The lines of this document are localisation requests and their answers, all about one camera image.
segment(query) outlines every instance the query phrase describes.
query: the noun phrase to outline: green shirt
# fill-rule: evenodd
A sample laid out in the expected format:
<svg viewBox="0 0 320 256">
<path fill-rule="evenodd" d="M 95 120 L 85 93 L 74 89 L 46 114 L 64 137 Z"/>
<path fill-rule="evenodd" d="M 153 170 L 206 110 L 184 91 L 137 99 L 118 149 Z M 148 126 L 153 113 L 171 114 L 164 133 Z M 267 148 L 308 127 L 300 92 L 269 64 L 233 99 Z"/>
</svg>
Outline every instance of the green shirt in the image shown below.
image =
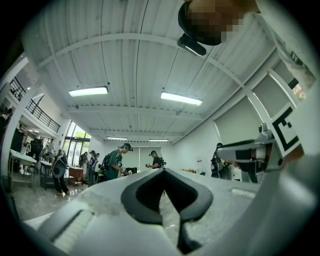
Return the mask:
<svg viewBox="0 0 320 256">
<path fill-rule="evenodd" d="M 109 180 L 118 178 L 118 170 L 114 169 L 112 166 L 122 166 L 122 155 L 119 153 L 119 150 L 112 151 L 110 153 L 110 165 L 109 169 L 106 171 L 106 176 Z"/>
</svg>

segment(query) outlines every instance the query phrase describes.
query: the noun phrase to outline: balcony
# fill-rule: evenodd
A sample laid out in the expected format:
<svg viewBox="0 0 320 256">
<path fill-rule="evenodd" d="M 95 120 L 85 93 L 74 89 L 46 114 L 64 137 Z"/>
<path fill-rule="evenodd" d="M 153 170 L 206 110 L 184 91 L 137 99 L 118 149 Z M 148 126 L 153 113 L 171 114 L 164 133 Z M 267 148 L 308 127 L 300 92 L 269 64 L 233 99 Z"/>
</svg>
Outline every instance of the balcony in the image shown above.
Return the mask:
<svg viewBox="0 0 320 256">
<path fill-rule="evenodd" d="M 10 93 L 12 93 L 12 95 L 18 101 L 21 101 L 26 94 L 25 89 L 21 86 L 17 79 L 12 80 L 10 82 L 10 86 Z M 32 99 L 25 108 L 48 128 L 56 133 L 59 131 L 60 125 L 50 118 L 50 116 L 48 116 L 45 112 L 43 112 L 43 110 Z"/>
</svg>

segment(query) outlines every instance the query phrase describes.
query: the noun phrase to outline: desk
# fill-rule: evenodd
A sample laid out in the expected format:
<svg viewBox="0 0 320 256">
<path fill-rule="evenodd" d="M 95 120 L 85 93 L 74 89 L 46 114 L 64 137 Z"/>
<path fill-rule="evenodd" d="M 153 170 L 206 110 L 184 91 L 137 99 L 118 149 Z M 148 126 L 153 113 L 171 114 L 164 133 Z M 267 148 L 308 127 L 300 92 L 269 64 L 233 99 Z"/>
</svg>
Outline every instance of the desk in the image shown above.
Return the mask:
<svg viewBox="0 0 320 256">
<path fill-rule="evenodd" d="M 33 184 L 33 190 L 36 192 L 36 185 L 35 185 L 35 170 L 33 170 L 33 174 L 31 172 L 30 179 L 18 179 L 14 178 L 14 161 L 19 161 L 24 166 L 32 166 L 37 161 L 33 159 L 30 156 L 27 156 L 25 154 L 21 154 L 17 151 L 14 151 L 13 149 L 10 149 L 10 160 L 11 160 L 11 170 L 9 171 L 11 173 L 11 189 L 13 191 L 14 189 L 14 182 L 20 182 L 20 183 L 31 183 Z"/>
<path fill-rule="evenodd" d="M 47 185 L 55 184 L 54 180 L 52 179 L 52 176 L 49 176 L 51 163 L 49 163 L 47 161 L 40 161 L 40 163 L 41 163 L 41 168 L 40 168 L 40 186 L 43 185 L 43 188 L 45 190 L 47 190 Z"/>
<path fill-rule="evenodd" d="M 75 180 L 74 181 L 70 181 L 70 176 L 73 177 Z M 79 183 L 81 183 L 82 185 L 84 185 L 84 169 L 83 168 L 79 168 L 79 167 L 69 167 L 69 182 L 70 183 L 74 183 L 74 185 L 78 185 Z"/>
</svg>

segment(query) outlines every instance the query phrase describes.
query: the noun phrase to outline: jeans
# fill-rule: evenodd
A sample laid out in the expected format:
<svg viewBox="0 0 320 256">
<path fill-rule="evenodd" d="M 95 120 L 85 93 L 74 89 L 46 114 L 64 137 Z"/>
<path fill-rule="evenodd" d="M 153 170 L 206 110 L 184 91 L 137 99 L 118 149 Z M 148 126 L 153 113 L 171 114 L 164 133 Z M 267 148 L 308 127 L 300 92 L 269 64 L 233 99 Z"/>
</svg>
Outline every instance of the jeans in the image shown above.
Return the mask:
<svg viewBox="0 0 320 256">
<path fill-rule="evenodd" d="M 89 169 L 89 187 L 95 184 L 95 171 Z"/>
<path fill-rule="evenodd" d="M 65 174 L 63 174 L 60 178 L 56 178 L 55 176 L 52 175 L 53 178 L 53 182 L 54 182 L 54 187 L 55 190 L 59 193 L 62 193 L 62 191 L 64 193 L 67 193 L 67 191 L 69 190 L 67 188 L 65 179 L 64 179 Z"/>
</svg>

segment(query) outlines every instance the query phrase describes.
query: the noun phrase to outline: floor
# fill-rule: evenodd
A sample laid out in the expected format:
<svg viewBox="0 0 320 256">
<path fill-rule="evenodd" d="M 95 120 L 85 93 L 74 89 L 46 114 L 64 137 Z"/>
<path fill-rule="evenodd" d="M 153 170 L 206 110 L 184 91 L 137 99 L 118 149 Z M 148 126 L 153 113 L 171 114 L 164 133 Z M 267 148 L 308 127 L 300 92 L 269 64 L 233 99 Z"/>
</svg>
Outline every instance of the floor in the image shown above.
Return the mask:
<svg viewBox="0 0 320 256">
<path fill-rule="evenodd" d="M 47 190 L 40 186 L 39 174 L 36 175 L 35 181 L 36 193 L 31 184 L 14 182 L 13 197 L 20 220 L 26 221 L 55 212 L 88 187 L 86 184 L 73 186 L 67 183 L 66 185 L 70 190 L 70 195 L 63 193 L 63 197 L 57 197 L 53 186 Z"/>
</svg>

